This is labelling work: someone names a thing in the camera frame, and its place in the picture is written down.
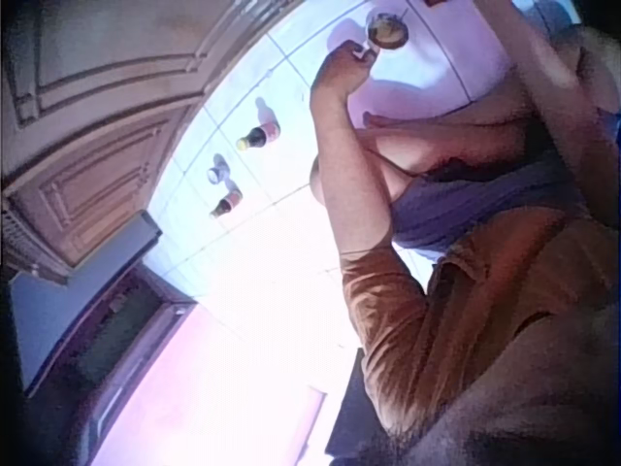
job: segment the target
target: bottle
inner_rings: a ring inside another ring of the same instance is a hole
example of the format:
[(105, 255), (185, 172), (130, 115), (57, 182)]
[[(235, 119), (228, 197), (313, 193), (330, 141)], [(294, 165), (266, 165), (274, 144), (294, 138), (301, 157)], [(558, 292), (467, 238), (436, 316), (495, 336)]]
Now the bottle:
[(207, 171), (207, 179), (211, 184), (219, 184), (226, 180), (229, 176), (228, 166), (216, 165)]
[(215, 206), (215, 209), (213, 209), (211, 213), (212, 218), (218, 218), (219, 216), (228, 214), (242, 202), (242, 199), (242, 192), (238, 189), (233, 189), (217, 203), (217, 206)]
[(265, 123), (252, 130), (247, 136), (238, 140), (237, 149), (247, 150), (249, 148), (262, 148), (280, 135), (280, 127), (277, 123)]

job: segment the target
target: wooden cabinet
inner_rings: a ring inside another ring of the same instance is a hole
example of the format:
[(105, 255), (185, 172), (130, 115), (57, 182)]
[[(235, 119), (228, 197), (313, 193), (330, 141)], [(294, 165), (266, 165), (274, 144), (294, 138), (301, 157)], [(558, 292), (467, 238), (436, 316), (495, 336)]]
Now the wooden cabinet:
[(219, 80), (298, 3), (39, 0), (3, 8), (7, 205), (44, 249), (79, 265), (146, 207)]
[(107, 134), (41, 169), (11, 196), (14, 206), (77, 266), (147, 204), (188, 111), (182, 105), (106, 126)]

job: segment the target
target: wooden door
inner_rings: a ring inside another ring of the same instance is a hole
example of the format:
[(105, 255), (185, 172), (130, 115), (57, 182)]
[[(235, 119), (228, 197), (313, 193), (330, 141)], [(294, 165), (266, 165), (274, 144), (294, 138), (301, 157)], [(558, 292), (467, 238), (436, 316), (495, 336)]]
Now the wooden door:
[(11, 196), (14, 206), (71, 266), (77, 266), (148, 202), (183, 105), (122, 121), (67, 149)]
[(219, 80), (299, 3), (36, 0), (3, 8), (3, 198), (41, 236), (38, 250), (76, 266), (145, 208)]

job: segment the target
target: purple fabric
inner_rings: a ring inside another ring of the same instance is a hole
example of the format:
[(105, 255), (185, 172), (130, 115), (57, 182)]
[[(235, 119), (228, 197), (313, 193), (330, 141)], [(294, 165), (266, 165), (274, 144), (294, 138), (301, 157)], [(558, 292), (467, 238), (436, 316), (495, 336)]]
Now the purple fabric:
[[(603, 113), (612, 134), (620, 120)], [(436, 173), (416, 179), (391, 206), (393, 241), (432, 260), (442, 257), (475, 225), (502, 211), (539, 206), (587, 214), (572, 175), (554, 149), (500, 174), (463, 164), (448, 171), (449, 176)]]

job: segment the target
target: hand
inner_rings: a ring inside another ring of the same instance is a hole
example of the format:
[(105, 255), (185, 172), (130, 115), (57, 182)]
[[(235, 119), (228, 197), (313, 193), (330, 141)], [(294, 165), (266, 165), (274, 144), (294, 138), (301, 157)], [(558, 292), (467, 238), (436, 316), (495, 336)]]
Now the hand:
[(376, 62), (374, 50), (365, 51), (360, 58), (354, 55), (362, 50), (362, 46), (353, 41), (345, 41), (334, 49), (319, 68), (311, 94), (327, 92), (337, 99), (346, 100), (367, 80)]

